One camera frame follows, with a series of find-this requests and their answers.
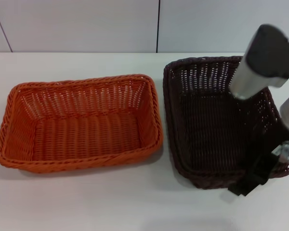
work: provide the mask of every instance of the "orange wicker basket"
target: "orange wicker basket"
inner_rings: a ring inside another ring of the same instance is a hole
[[[162,140],[148,76],[23,83],[8,96],[0,163],[36,173],[131,164]]]

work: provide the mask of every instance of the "wicker basket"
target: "wicker basket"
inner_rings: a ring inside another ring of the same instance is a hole
[[[268,88],[246,101],[229,84],[241,57],[188,58],[165,67],[163,90],[175,167],[197,188],[227,188],[244,174],[251,140],[280,120]],[[289,174],[279,164],[271,178]]]
[[[162,144],[154,82],[145,75],[14,87],[0,163],[36,173],[140,162]]]

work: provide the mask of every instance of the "white table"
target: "white table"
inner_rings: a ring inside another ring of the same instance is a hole
[[[233,197],[226,189],[196,189],[170,162],[164,66],[186,57],[231,55],[240,54],[0,53],[0,124],[18,83],[143,73],[155,81],[165,137],[160,159],[159,153],[126,167],[35,175],[0,165],[0,231],[289,230],[289,176]],[[289,97],[289,81],[272,94],[279,107]]]

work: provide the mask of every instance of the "basket rim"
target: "basket rim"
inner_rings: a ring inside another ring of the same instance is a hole
[[[11,115],[14,112],[14,102],[16,100],[16,97],[18,95],[19,90],[21,89],[34,89],[34,88],[40,88],[40,87],[49,87],[49,88],[59,88],[63,87],[66,84],[73,85],[73,86],[82,86],[84,84],[110,84],[113,82],[121,82],[121,81],[143,81],[146,84],[149,84],[149,96],[150,96],[150,108],[151,108],[151,114],[153,119],[153,127],[155,130],[155,141],[146,147],[137,148],[134,150],[125,151],[122,153],[117,154],[107,154],[107,155],[100,155],[100,156],[93,156],[88,158],[74,158],[74,159],[66,159],[66,160],[46,160],[46,161],[23,161],[18,159],[10,159],[5,157],[5,147],[6,147],[6,141],[7,137],[9,135],[10,126],[13,123],[10,120]],[[64,80],[64,81],[55,81],[55,82],[27,82],[27,83],[21,83],[16,85],[12,88],[11,92],[8,95],[8,99],[11,98],[11,102],[7,103],[5,113],[3,116],[3,122],[0,127],[0,163],[2,165],[8,164],[9,167],[14,168],[21,168],[21,166],[28,166],[28,165],[79,165],[79,163],[87,163],[90,161],[94,161],[96,158],[98,159],[107,159],[107,158],[115,158],[118,156],[125,156],[126,158],[129,158],[131,156],[134,156],[135,153],[140,153],[140,155],[137,155],[137,157],[142,156],[142,152],[144,150],[157,150],[161,145],[163,141],[163,132],[162,132],[162,126],[161,126],[161,120],[160,120],[160,114],[159,114],[159,108],[158,108],[158,95],[156,92],[155,84],[151,77],[143,74],[131,74],[131,75],[121,75],[121,76],[113,76],[113,77],[100,77],[100,78],[89,78],[84,80]]]
[[[180,174],[182,174],[184,177],[189,178],[189,179],[201,179],[207,176],[210,177],[215,177],[215,178],[223,178],[224,176],[229,176],[229,175],[238,175],[241,176],[244,174],[245,170],[244,169],[237,169],[237,170],[224,170],[224,171],[208,171],[208,170],[196,170],[192,169],[185,161],[184,159],[181,158],[181,149],[180,144],[178,143],[177,137],[176,137],[176,124],[173,119],[173,113],[172,113],[172,102],[170,98],[170,73],[173,70],[176,70],[178,68],[182,68],[186,65],[191,65],[191,64],[200,64],[200,63],[214,63],[218,61],[223,61],[223,62],[231,62],[231,61],[240,61],[242,56],[229,56],[229,57],[198,57],[198,58],[186,58],[186,59],[180,59],[177,61],[173,61],[169,63],[168,65],[165,66],[164,68],[164,78],[163,78],[163,84],[164,84],[164,103],[165,103],[165,108],[168,110],[169,113],[166,112],[167,116],[167,124],[171,123],[170,126],[167,126],[168,128],[168,133],[169,129],[172,129],[170,138],[172,139],[171,142],[173,142],[175,152],[172,152],[173,158],[175,160],[175,164],[179,167],[177,169]],[[263,92],[265,93],[265,96],[267,99],[270,99],[271,102],[273,101],[272,94],[268,88],[263,89]],[[278,110],[275,106],[274,103],[269,104],[268,100],[267,106],[270,108],[270,111],[272,112],[270,116],[275,116],[278,119],[280,119],[280,115],[278,113]]]

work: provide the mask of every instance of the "dark brown wicker basket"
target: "dark brown wicker basket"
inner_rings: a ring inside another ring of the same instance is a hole
[[[227,188],[245,174],[250,142],[280,117],[268,88],[240,101],[229,84],[241,56],[187,58],[164,69],[169,144],[175,167],[197,188]],[[278,164],[270,178],[289,175]]]

